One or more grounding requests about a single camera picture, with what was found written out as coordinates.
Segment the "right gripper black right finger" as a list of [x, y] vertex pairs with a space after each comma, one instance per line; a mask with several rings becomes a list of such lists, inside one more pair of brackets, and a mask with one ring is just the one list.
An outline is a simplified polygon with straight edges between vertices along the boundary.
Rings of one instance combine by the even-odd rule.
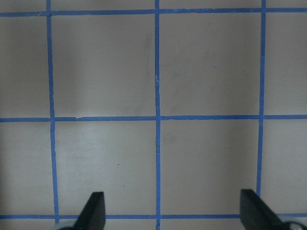
[[240, 221], [246, 230], [286, 230], [287, 224], [252, 189], [240, 191]]

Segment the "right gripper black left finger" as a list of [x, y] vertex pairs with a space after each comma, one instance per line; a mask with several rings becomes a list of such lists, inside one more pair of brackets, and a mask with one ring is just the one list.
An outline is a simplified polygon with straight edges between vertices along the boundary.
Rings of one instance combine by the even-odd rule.
[[103, 230], [106, 224], [104, 192], [93, 192], [74, 224], [75, 230]]

